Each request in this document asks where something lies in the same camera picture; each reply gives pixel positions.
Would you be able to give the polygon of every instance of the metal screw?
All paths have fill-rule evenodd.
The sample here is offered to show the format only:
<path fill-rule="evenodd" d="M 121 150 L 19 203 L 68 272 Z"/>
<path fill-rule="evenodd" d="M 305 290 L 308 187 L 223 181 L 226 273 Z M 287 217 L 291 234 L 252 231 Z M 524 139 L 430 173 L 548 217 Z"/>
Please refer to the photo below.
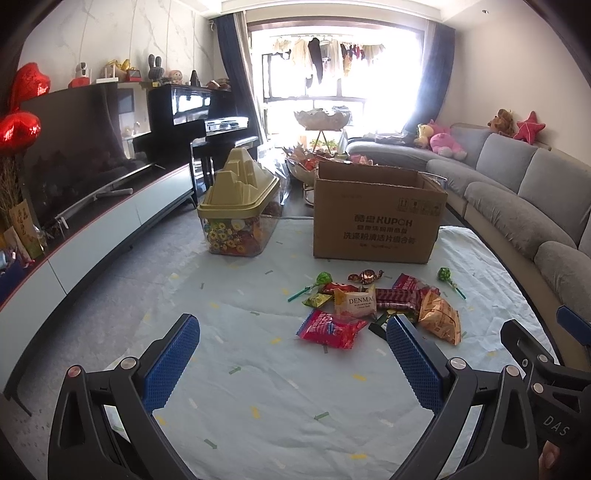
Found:
<path fill-rule="evenodd" d="M 456 370 L 464 370 L 466 368 L 466 361 L 463 358 L 455 357 L 449 362 Z"/>
<path fill-rule="evenodd" d="M 120 365 L 123 370 L 129 370 L 130 368 L 135 367 L 136 363 L 137 362 L 135 361 L 135 358 L 133 358 L 132 356 L 129 356 L 127 358 L 124 358 L 121 361 Z"/>
<path fill-rule="evenodd" d="M 82 370 L 80 369 L 80 367 L 78 365 L 74 365 L 73 367 L 70 367 L 68 369 L 68 377 L 70 377 L 70 378 L 77 377 L 78 375 L 80 375 L 81 371 Z"/>
<path fill-rule="evenodd" d="M 515 365 L 507 365 L 506 370 L 507 373 L 512 377 L 519 376 L 519 369 Z"/>

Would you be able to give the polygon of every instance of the flat screen tv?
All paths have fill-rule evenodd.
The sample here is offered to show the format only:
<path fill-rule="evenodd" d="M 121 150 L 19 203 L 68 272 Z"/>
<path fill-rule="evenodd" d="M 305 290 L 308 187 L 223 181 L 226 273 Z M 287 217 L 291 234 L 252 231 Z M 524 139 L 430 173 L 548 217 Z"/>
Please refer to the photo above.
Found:
<path fill-rule="evenodd" d="M 41 134 L 24 154 L 21 169 L 21 183 L 40 226 L 148 165 L 143 154 L 129 153 L 132 129 L 139 126 L 133 117 L 138 107 L 134 92 L 141 93 L 141 88 L 125 85 L 58 90 L 23 102 L 22 109 L 41 121 Z"/>

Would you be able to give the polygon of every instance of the container of candy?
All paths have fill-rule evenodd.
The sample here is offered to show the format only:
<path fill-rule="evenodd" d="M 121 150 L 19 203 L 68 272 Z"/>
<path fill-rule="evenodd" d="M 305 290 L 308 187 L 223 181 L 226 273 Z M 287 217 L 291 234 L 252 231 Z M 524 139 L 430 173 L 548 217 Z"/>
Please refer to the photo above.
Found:
<path fill-rule="evenodd" d="M 254 257 L 261 253 L 281 217 L 279 179 L 234 148 L 197 207 L 213 254 Z"/>

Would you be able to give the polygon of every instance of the black upright piano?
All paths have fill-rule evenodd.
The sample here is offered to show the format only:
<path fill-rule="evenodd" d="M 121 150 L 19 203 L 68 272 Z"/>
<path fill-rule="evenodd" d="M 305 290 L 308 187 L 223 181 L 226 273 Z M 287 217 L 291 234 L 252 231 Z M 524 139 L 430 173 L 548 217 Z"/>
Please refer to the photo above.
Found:
<path fill-rule="evenodd" d="M 188 162 L 195 201 L 213 184 L 213 173 L 223 167 L 231 149 L 256 151 L 258 146 L 232 92 L 163 85 L 148 92 L 147 105 L 151 132 L 136 137 L 134 149 L 156 164 Z"/>

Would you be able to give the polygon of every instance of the yellow stuffed animal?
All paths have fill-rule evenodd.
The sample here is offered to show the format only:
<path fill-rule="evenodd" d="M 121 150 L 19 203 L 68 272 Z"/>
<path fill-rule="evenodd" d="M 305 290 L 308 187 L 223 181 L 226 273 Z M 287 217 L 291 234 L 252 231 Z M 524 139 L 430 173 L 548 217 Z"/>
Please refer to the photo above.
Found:
<path fill-rule="evenodd" d="M 434 133 L 435 132 L 429 125 L 419 125 L 418 138 L 414 141 L 415 146 L 419 148 L 429 148 L 429 139 Z"/>

